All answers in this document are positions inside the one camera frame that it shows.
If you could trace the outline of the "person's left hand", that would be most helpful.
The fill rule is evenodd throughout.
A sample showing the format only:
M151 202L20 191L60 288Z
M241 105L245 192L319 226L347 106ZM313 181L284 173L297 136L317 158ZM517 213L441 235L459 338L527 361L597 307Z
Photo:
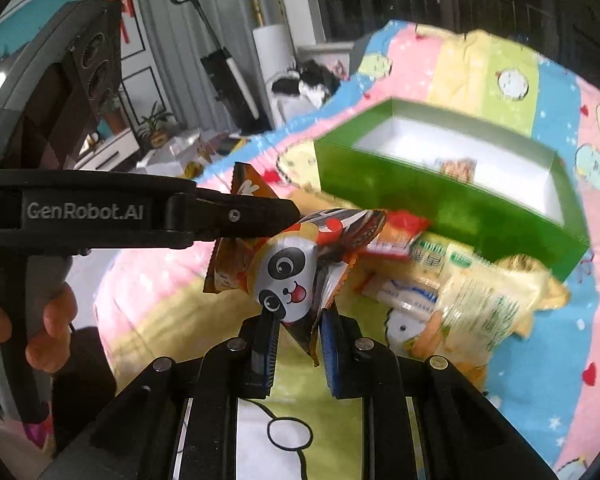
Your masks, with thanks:
M65 283L62 289L46 304L43 327L29 340L26 359L35 370L55 374L70 356L70 324L78 314L76 296ZM12 322L0 308L0 344L12 336Z

